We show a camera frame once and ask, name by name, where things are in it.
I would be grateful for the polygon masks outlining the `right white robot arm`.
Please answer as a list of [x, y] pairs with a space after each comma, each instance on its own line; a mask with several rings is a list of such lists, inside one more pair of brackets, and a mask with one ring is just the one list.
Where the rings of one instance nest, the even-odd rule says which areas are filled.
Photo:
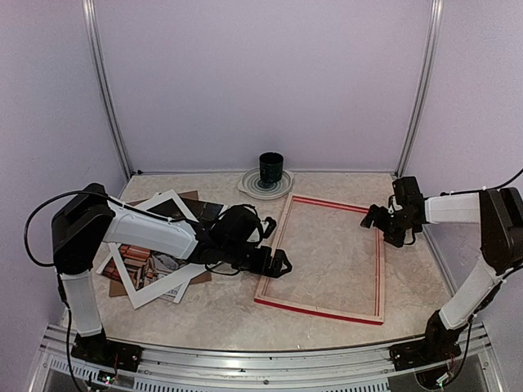
[[478, 224], [478, 261], [449, 302], [427, 321], [422, 339], [393, 345], [396, 368], [411, 368], [458, 357], [458, 338], [495, 297], [503, 281], [522, 267], [522, 198], [513, 187], [495, 187], [426, 197], [413, 176], [394, 180], [387, 206], [373, 204], [360, 222], [382, 232], [386, 243], [405, 246], [408, 232], [429, 224]]

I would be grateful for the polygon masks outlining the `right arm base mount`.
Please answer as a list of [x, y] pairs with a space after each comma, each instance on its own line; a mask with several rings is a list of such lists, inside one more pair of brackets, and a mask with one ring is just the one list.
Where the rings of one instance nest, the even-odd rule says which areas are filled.
[[[467, 326], [447, 329], [437, 310], [427, 321], [422, 339], [399, 343], [389, 349], [396, 371], [420, 368], [429, 364], [456, 359], [462, 351], [458, 338]], [[418, 384], [426, 390], [440, 390], [454, 378], [451, 365], [441, 365], [415, 374]]]

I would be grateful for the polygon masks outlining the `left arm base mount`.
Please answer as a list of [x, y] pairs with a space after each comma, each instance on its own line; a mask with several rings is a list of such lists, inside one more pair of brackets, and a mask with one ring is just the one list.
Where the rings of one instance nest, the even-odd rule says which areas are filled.
[[112, 341], [105, 331], [92, 336], [77, 335], [71, 354], [76, 359], [94, 363], [116, 371], [136, 372], [143, 348], [139, 345]]

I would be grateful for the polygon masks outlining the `cat photo print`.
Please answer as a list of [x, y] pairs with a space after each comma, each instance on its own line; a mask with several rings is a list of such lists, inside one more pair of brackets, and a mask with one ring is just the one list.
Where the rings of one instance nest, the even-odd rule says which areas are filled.
[[[186, 206], [201, 223], [212, 221], [222, 210], [226, 209], [221, 204], [200, 204], [189, 200], [187, 200]], [[144, 285], [149, 285], [153, 280], [166, 277], [168, 270], [176, 270], [187, 265], [185, 261], [173, 256], [127, 244], [118, 246], [118, 255], [122, 259], [127, 274], [136, 290], [140, 290]], [[109, 280], [115, 279], [122, 282], [114, 258], [111, 255], [103, 262], [101, 275]]]

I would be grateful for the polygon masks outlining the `red wooden picture frame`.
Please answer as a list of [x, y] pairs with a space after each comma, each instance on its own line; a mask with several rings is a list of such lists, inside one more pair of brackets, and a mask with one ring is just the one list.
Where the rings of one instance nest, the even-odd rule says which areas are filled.
[[360, 227], [368, 208], [291, 194], [273, 247], [293, 266], [261, 278], [258, 304], [329, 319], [381, 326], [385, 321], [385, 251], [377, 229]]

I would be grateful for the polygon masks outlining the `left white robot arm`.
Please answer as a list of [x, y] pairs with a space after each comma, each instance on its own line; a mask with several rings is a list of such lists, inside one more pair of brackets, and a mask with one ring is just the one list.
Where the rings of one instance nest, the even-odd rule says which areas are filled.
[[51, 221], [53, 264], [83, 338], [83, 351], [97, 363], [114, 356], [114, 344], [103, 336], [92, 282], [94, 259], [103, 244], [113, 253], [128, 245], [179, 262], [177, 267], [161, 267], [159, 278], [143, 288], [128, 290], [135, 308], [220, 264], [228, 264], [236, 274], [268, 278], [280, 278], [293, 268], [285, 251], [263, 245], [275, 230], [275, 220], [262, 220], [248, 204], [222, 208], [206, 218], [196, 216], [174, 191], [138, 206], [110, 197], [98, 183], [68, 196], [70, 201]]

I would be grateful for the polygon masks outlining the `white photo mat board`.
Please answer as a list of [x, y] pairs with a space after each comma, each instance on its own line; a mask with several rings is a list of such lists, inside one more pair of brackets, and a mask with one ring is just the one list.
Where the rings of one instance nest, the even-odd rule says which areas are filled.
[[133, 308], [178, 291], [204, 273], [203, 266], [188, 261], [197, 244], [188, 221], [196, 218], [174, 190], [136, 206], [111, 207], [116, 222], [104, 241]]

